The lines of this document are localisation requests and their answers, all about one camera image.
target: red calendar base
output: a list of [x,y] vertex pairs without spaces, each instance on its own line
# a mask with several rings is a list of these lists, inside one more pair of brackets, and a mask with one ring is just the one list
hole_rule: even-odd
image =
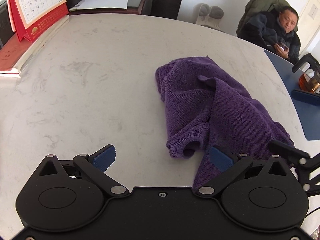
[[21,41],[23,38],[31,42],[35,41],[51,25],[68,14],[67,5],[66,3],[63,3],[62,5],[49,11],[46,15],[42,16],[28,28],[25,28],[15,0],[8,0],[8,6],[10,7],[11,21],[16,30],[19,41]]

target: seated man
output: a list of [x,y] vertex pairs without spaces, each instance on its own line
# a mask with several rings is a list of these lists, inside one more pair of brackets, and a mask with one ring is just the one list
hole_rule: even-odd
[[280,13],[275,9],[261,12],[249,19],[238,37],[296,64],[301,43],[293,29],[298,20],[298,13],[290,6],[284,6]]

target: white door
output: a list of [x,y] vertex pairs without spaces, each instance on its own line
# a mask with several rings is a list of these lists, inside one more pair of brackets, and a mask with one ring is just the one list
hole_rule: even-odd
[[299,17],[298,36],[301,41],[300,54],[310,45],[320,31],[320,0],[309,0]]

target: towel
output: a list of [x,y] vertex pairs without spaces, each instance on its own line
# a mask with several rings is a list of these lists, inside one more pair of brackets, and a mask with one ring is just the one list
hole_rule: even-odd
[[211,147],[268,160],[270,140],[293,146],[283,126],[209,57],[173,60],[156,70],[156,83],[165,104],[170,156],[190,158],[204,151],[193,189],[221,173],[210,162]]

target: blue placemat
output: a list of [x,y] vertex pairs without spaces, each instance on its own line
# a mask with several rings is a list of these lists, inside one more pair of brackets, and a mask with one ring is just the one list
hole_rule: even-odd
[[[287,60],[278,57],[270,51],[265,50],[265,53],[275,66],[279,73],[285,87],[287,88],[290,96],[291,91],[299,88],[299,78],[303,74],[302,70],[292,73],[293,65]],[[320,139],[320,106],[313,106],[304,102],[292,99],[292,102],[297,110],[304,135],[307,140]]]

